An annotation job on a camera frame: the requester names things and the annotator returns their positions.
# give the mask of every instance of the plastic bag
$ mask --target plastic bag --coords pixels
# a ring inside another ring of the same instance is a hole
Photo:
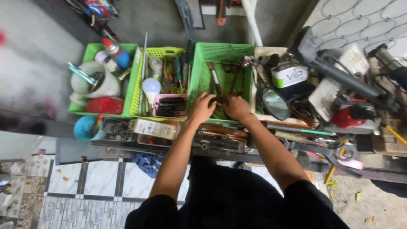
[[[152,76],[154,79],[158,81],[162,81],[162,65],[163,61],[154,56],[153,54],[149,55],[149,64],[150,68],[153,70]]]

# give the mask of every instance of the decorative metal grille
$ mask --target decorative metal grille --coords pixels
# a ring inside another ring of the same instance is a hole
[[[305,26],[319,50],[353,42],[367,52],[382,43],[397,49],[407,43],[407,0],[320,0]]]

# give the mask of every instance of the hand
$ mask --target hand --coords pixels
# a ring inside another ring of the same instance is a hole
[[[222,108],[229,117],[239,122],[253,114],[250,111],[249,103],[240,96],[229,97],[229,103],[222,104]]]
[[[208,107],[209,101],[216,97],[214,94],[206,92],[198,95],[188,112],[188,119],[196,124],[206,122],[213,114],[216,108],[216,101]]]

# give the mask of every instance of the lime green basket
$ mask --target lime green basket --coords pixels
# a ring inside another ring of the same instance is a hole
[[[174,47],[163,47],[163,48],[147,48],[146,52],[147,55],[155,55],[156,57],[160,59],[164,59],[164,57],[172,57],[172,56],[180,56],[182,52],[184,52],[185,49],[183,48],[174,48]],[[142,113],[139,116],[138,115],[138,108],[140,105],[140,92],[141,92],[141,73],[142,73],[142,66],[143,66],[143,60],[141,58],[140,60],[140,68],[138,69],[137,73],[137,80],[136,80],[136,85],[134,88],[134,93],[133,93],[133,99],[131,100],[131,106],[130,106],[130,116],[132,117],[138,117],[138,118],[146,118],[146,119],[151,119],[155,121],[165,121],[165,120],[172,120],[172,121],[185,121],[185,119],[167,119],[167,118],[156,118],[156,117],[146,117],[146,112],[145,109],[142,109]],[[167,72],[172,72],[172,65],[171,61],[168,61],[167,58]]]
[[[240,63],[244,54],[253,55],[254,47],[248,44],[223,44],[223,43],[202,43],[198,42],[195,47],[194,63],[191,73],[190,88],[188,90],[188,107],[195,100],[197,95],[209,92],[212,73],[206,62],[214,62],[215,70],[220,85],[226,94],[229,94],[235,73],[226,73],[222,62]],[[239,74],[234,87],[235,93],[250,103],[252,97],[252,68],[239,68]],[[225,113],[215,111],[214,114],[219,119],[209,119],[206,123],[227,125],[238,123],[230,120]]]
[[[141,52],[137,52],[139,50],[137,44],[120,44],[126,53],[130,56],[135,56],[137,53],[140,55]],[[105,47],[103,44],[99,43],[91,43],[88,44],[85,51],[85,56],[83,57],[83,63],[94,61],[96,53],[99,51],[104,50]],[[137,80],[137,73],[140,65],[140,57],[134,57],[133,66],[130,73],[129,85],[127,87],[126,97],[125,97],[125,104],[123,106],[123,112],[121,114],[103,114],[104,117],[115,117],[115,118],[130,118],[130,107],[131,107],[131,99],[133,98],[134,94],[134,86]],[[89,98],[82,97],[81,100],[88,101]],[[86,107],[82,107],[77,105],[76,103],[71,102],[69,105],[69,113],[77,114],[77,115],[98,115],[96,113],[88,113],[86,112]]]

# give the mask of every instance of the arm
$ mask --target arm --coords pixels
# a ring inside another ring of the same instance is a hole
[[[208,103],[213,97],[215,95],[204,92],[194,101],[188,113],[188,119],[182,125],[177,139],[158,170],[149,197],[168,195],[177,202],[179,188],[188,165],[192,139],[199,125],[208,120],[215,110],[216,102],[208,108]]]
[[[227,115],[238,120],[249,130],[264,165],[281,190],[285,191],[287,186],[296,181],[309,181],[297,160],[251,113],[250,105],[244,99],[240,96],[230,97],[229,104],[223,105],[223,109]]]

